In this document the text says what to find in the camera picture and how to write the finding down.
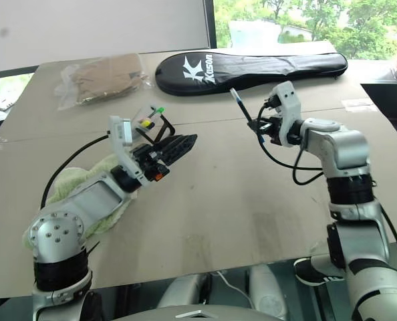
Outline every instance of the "white cable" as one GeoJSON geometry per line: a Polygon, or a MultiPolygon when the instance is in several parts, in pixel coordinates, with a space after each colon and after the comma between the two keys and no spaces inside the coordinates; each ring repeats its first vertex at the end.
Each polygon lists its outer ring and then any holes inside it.
{"type": "Polygon", "coordinates": [[[251,305],[251,308],[255,310],[255,305],[253,304],[252,300],[250,299],[250,297],[248,297],[248,295],[246,293],[244,293],[242,290],[240,290],[239,288],[236,288],[235,286],[232,286],[227,279],[225,278],[225,276],[221,273],[221,271],[217,271],[217,273],[219,274],[219,276],[221,277],[221,279],[223,279],[224,283],[229,287],[232,288],[233,290],[236,290],[238,292],[241,293],[242,296],[244,296],[248,301],[249,304],[251,305]]]}

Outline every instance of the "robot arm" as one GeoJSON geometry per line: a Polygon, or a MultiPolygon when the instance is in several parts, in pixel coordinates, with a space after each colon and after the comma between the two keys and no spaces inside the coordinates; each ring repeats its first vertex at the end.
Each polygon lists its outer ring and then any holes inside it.
{"type": "MultiPolygon", "coordinates": [[[[33,319],[44,308],[73,303],[81,307],[92,283],[86,253],[86,231],[113,213],[136,189],[159,181],[166,166],[186,154],[197,135],[169,136],[153,145],[131,149],[129,119],[111,116],[108,132],[119,165],[78,185],[65,199],[45,206],[29,227],[35,284],[33,319]]],[[[43,314],[54,309],[47,309],[43,314]]]]}
{"type": "Polygon", "coordinates": [[[291,82],[272,90],[263,109],[270,118],[249,121],[260,137],[281,146],[300,145],[321,161],[330,195],[328,247],[332,263],[346,271],[353,321],[397,321],[397,271],[388,265],[382,208],[372,192],[369,147],[357,130],[331,120],[301,119],[291,82]]]}

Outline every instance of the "white wall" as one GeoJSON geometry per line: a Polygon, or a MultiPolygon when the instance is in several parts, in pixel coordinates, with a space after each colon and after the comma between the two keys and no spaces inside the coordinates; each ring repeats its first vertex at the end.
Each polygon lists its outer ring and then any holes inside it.
{"type": "Polygon", "coordinates": [[[0,0],[0,70],[209,46],[203,0],[0,0]]]}

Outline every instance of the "table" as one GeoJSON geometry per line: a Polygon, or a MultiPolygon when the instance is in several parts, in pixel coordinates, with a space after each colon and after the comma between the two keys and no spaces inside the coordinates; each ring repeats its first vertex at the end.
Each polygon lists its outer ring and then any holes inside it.
{"type": "MultiPolygon", "coordinates": [[[[144,59],[152,70],[166,56],[154,53],[144,59]]],[[[93,287],[299,257],[325,244],[330,219],[324,181],[294,185],[291,172],[262,153],[229,94],[177,98],[155,88],[105,106],[57,112],[51,91],[57,84],[56,71],[66,64],[41,66],[0,129],[0,297],[31,291],[32,255],[21,245],[21,234],[37,212],[50,173],[106,130],[107,115],[132,116],[154,99],[170,106],[166,116],[178,133],[197,133],[198,140],[170,175],[140,191],[111,231],[91,238],[90,245],[101,241],[90,256],[93,287]]],[[[353,114],[341,103],[366,97],[355,73],[367,66],[376,63],[351,62],[338,80],[302,80],[295,85],[304,118],[334,119],[367,136],[372,173],[379,184],[375,192],[397,227],[396,131],[379,112],[353,114]]],[[[268,85],[242,91],[252,114],[268,91],[268,85]]],[[[289,163],[297,153],[296,148],[270,148],[289,163]]],[[[72,165],[88,169],[108,153],[108,143],[102,142],[72,165]]],[[[301,163],[317,161],[304,155],[301,163]]]]}

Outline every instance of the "cloth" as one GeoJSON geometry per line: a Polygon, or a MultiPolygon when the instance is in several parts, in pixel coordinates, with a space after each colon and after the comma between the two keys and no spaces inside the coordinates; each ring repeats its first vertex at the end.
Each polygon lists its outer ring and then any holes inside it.
{"type": "Polygon", "coordinates": [[[82,65],[72,76],[78,86],[78,103],[129,94],[139,88],[146,77],[139,55],[108,57],[82,65]]]}
{"type": "MultiPolygon", "coordinates": [[[[118,160],[115,154],[111,154],[106,158],[102,159],[96,165],[94,165],[89,171],[78,167],[69,167],[64,169],[56,178],[53,188],[54,194],[47,199],[46,204],[51,204],[65,199],[79,184],[84,183],[89,178],[102,171],[110,171],[114,166],[118,164],[118,160]]],[[[137,196],[136,192],[131,194],[131,199],[135,199],[137,196]]],[[[111,213],[104,219],[98,221],[95,225],[91,226],[86,231],[86,237],[90,237],[92,234],[102,234],[113,227],[123,215],[127,206],[129,206],[131,199],[127,200],[117,210],[111,213]]],[[[23,234],[23,244],[25,247],[31,248],[27,236],[28,230],[23,234]]]]}

